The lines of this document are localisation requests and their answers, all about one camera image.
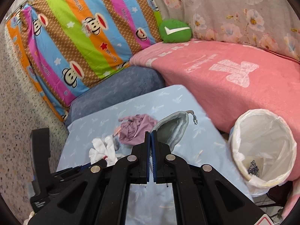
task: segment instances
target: speckled surface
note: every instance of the speckled surface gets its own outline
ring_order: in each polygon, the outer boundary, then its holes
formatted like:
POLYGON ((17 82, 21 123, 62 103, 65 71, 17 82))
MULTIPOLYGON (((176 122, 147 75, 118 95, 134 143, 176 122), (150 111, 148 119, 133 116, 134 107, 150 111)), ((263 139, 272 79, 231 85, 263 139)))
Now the speckled surface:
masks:
POLYGON ((0 193, 16 218, 23 222, 32 211, 27 196, 27 183, 32 181, 30 132, 50 129, 49 164, 54 172, 68 131, 24 72, 4 21, 0 24, 0 41, 0 193))

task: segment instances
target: table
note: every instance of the table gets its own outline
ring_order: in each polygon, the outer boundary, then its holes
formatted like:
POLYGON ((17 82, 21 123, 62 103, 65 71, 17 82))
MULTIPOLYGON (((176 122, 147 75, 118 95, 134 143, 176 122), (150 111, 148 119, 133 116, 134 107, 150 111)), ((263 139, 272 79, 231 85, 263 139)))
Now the table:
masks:
MULTIPOLYGON (((89 150, 93 148, 92 140, 112 134, 120 125, 119 118, 146 113, 161 120, 174 112, 187 110, 195 112, 198 124, 194 125, 192 116, 189 115, 189 125, 172 153, 194 166, 212 165, 252 200, 232 160, 229 145, 193 95, 182 85, 153 91, 74 121, 68 128, 70 134, 57 170, 89 163, 89 150)), ((121 145, 116 153, 129 155, 131 148, 132 146, 121 145)), ((126 225, 140 224, 177 224, 172 186, 153 183, 151 172, 150 182, 147 185, 133 184, 130 187, 126 225)))

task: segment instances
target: white plastic bag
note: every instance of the white plastic bag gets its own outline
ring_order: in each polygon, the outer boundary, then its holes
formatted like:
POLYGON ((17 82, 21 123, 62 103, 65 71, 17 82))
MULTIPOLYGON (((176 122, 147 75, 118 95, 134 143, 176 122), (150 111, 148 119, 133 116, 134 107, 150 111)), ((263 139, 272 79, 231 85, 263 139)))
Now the white plastic bag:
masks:
POLYGON ((290 175, 297 144, 285 120, 276 114, 265 109, 247 111, 236 121, 229 141, 253 197, 267 193, 290 175), (259 170, 255 175, 248 172, 253 161, 259 170))

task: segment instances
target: blue stripe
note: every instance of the blue stripe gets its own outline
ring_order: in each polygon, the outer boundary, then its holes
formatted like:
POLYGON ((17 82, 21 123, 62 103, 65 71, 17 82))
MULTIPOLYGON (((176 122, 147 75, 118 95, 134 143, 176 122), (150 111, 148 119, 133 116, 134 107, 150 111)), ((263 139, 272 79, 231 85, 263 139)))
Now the blue stripe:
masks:
MULTIPOLYGON (((35 12, 35 10, 32 8, 32 15, 31 17, 33 19, 37 19, 38 16, 35 12)), ((68 89, 71 91, 73 95, 76 97, 82 95, 87 90, 89 90, 88 87, 86 87, 82 81, 77 78, 77 86, 76 88, 73 88, 72 86, 69 86, 65 83, 63 79, 62 71, 65 68, 70 68, 69 63, 66 61, 66 59, 62 56, 59 49, 56 47, 55 43, 52 41, 51 37, 48 35, 47 31, 44 27, 41 28, 41 33, 38 36, 35 36, 35 41, 38 50, 42 53, 43 57, 47 61, 47 63, 50 65, 50 67, 53 69, 53 71, 56 73, 56 75, 61 79, 61 81, 68 87, 68 89), (60 64, 55 64, 54 61, 56 59, 61 59, 60 64)))
POLYGON ((113 46, 114 50, 118 54, 118 56, 123 60, 123 62, 129 61, 132 57, 132 52, 129 48, 124 37, 120 34, 118 28, 115 25, 115 22, 112 20, 109 12, 106 9, 102 0, 84 0, 86 5, 92 14, 101 13, 107 23, 108 30, 103 30, 104 34, 108 38, 110 44, 113 46))
POLYGON ((144 18, 143 12, 140 8, 140 5, 138 4, 137 0, 123 0, 125 5, 127 6, 128 10, 130 11, 131 17, 133 19, 134 25, 136 28, 143 28, 144 31, 146 32, 149 40, 150 40, 150 44, 156 44, 153 36, 150 33, 149 30, 149 26, 147 21, 144 18))
POLYGON ((40 83, 40 86, 42 87, 45 95, 47 96, 47 98, 49 99, 49 101, 51 102, 53 107, 56 109, 58 114, 61 115, 61 116, 64 116, 65 115, 65 110, 63 109, 61 104, 58 102, 58 100, 49 91, 49 89, 46 86, 46 84, 44 83, 44 81, 38 75, 36 75, 36 77, 37 77, 37 81, 40 83))

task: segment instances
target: purple cloth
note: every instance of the purple cloth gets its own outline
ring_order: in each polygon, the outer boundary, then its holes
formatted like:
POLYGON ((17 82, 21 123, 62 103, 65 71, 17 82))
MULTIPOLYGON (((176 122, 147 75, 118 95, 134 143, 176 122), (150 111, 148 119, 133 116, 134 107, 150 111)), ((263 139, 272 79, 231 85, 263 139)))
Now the purple cloth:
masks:
POLYGON ((157 124, 157 120, 147 114, 138 114, 119 119, 119 122, 128 120, 121 124, 119 141, 122 144, 135 146, 143 143, 145 140, 145 132, 150 132, 157 124))

